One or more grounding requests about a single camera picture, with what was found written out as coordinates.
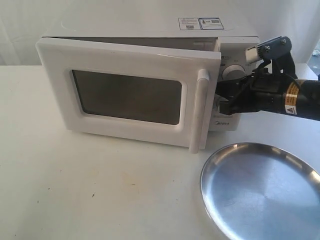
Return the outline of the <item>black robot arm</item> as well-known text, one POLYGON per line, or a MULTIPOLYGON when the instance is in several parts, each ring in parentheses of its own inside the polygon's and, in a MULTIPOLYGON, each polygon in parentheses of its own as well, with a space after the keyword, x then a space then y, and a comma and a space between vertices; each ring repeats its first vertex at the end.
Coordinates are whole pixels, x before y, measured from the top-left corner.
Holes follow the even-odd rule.
POLYGON ((318 121, 319 80, 299 79, 291 54, 262 60, 250 75, 217 84, 224 115, 265 111, 318 121))

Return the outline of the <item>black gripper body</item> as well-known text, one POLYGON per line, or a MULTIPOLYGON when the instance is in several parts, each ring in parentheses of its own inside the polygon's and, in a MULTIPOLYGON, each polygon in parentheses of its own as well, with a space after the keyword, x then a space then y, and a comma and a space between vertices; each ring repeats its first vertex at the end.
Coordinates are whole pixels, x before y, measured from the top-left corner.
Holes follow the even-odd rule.
POLYGON ((296 115, 298 82, 290 53, 263 62, 231 100, 231 113, 267 111, 296 115))

